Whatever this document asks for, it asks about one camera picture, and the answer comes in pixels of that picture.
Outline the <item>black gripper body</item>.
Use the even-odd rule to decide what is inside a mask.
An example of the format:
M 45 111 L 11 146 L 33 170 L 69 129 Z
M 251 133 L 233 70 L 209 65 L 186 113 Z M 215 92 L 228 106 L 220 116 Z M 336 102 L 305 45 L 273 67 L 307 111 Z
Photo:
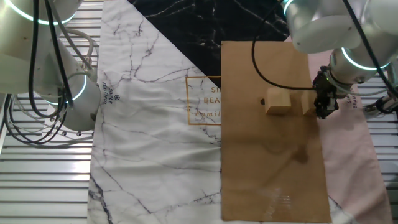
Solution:
M 317 93 L 318 101 L 326 101 L 327 99 L 337 99 L 336 86 L 334 86 L 327 77 L 328 72 L 318 71 L 312 84 Z

